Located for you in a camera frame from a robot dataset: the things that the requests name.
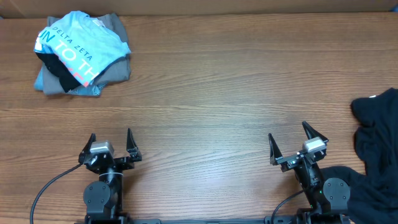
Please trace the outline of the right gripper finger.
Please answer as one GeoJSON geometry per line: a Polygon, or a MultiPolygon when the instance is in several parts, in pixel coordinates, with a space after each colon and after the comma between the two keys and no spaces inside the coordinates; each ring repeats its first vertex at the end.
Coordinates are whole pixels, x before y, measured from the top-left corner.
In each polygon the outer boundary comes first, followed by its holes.
{"type": "Polygon", "coordinates": [[[302,122],[302,126],[308,139],[320,138],[323,142],[328,142],[328,138],[312,128],[306,121],[302,122]]]}
{"type": "Polygon", "coordinates": [[[268,134],[268,138],[270,145],[270,164],[278,164],[279,160],[283,158],[283,155],[271,133],[268,134]]]}

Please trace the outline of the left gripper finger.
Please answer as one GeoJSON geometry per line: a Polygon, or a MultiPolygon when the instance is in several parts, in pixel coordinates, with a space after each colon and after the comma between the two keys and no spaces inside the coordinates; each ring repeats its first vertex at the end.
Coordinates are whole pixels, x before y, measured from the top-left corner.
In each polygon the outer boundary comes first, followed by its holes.
{"type": "Polygon", "coordinates": [[[81,151],[82,154],[90,154],[90,148],[91,145],[96,141],[96,135],[95,133],[92,133],[87,144],[85,145],[85,147],[83,148],[83,150],[81,151]]]}
{"type": "Polygon", "coordinates": [[[132,131],[130,128],[127,129],[127,141],[126,141],[126,151],[128,153],[137,153],[138,152],[138,146],[134,140],[132,131]]]}

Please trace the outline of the black t-shirt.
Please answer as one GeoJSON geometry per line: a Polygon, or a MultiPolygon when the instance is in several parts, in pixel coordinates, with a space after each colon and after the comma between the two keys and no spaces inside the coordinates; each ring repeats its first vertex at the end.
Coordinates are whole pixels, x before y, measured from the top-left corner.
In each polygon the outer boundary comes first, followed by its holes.
{"type": "Polygon", "coordinates": [[[397,223],[397,89],[355,99],[351,110],[359,122],[354,149],[366,173],[334,166],[322,169],[322,174],[350,186],[348,216],[353,222],[397,223]]]}

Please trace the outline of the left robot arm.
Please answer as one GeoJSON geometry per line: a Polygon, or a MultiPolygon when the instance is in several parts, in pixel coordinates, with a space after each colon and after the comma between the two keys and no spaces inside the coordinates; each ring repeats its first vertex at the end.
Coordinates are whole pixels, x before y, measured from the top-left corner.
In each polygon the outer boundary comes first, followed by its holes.
{"type": "Polygon", "coordinates": [[[97,141],[92,134],[80,152],[78,162],[98,175],[83,192],[86,205],[85,223],[132,223],[130,215],[123,211],[123,172],[134,168],[142,160],[142,154],[131,129],[127,130],[125,157],[114,157],[110,141],[97,141]]]}

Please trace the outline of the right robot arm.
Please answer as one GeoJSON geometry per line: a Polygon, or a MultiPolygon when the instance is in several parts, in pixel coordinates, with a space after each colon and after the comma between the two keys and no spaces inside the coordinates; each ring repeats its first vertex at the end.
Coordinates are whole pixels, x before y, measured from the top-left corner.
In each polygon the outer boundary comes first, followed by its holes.
{"type": "Polygon", "coordinates": [[[326,156],[328,138],[313,129],[306,121],[302,122],[307,140],[302,150],[284,157],[272,134],[268,134],[270,164],[280,165],[282,172],[293,170],[302,190],[286,198],[274,209],[266,223],[349,223],[348,200],[351,196],[349,185],[336,177],[325,178],[317,162],[326,156]],[[278,210],[288,201],[305,194],[310,207],[300,208],[295,215],[277,216],[278,210]]]}

